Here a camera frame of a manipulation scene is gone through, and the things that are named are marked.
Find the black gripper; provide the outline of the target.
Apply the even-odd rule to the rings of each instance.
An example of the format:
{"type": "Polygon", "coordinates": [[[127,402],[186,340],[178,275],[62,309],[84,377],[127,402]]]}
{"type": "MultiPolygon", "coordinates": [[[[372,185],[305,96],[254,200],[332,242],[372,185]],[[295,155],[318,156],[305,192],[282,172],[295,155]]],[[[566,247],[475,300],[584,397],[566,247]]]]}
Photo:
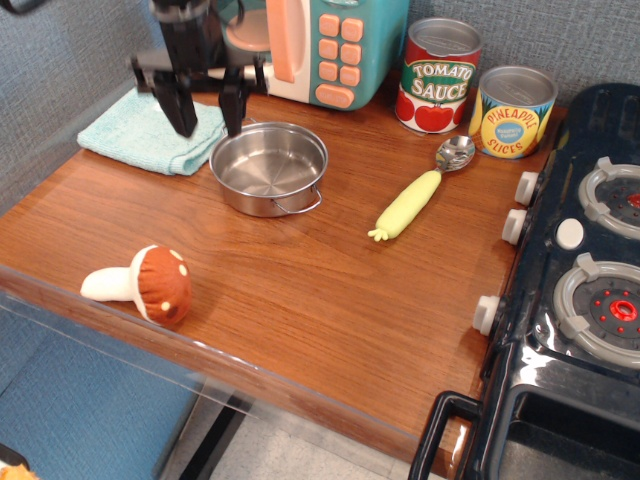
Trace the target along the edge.
{"type": "Polygon", "coordinates": [[[265,93],[264,57],[235,51],[224,38],[230,23],[215,1],[151,1],[164,46],[132,56],[136,88],[153,93],[177,134],[190,138],[197,125],[191,92],[219,93],[227,134],[238,136],[249,92],[265,93]]]}

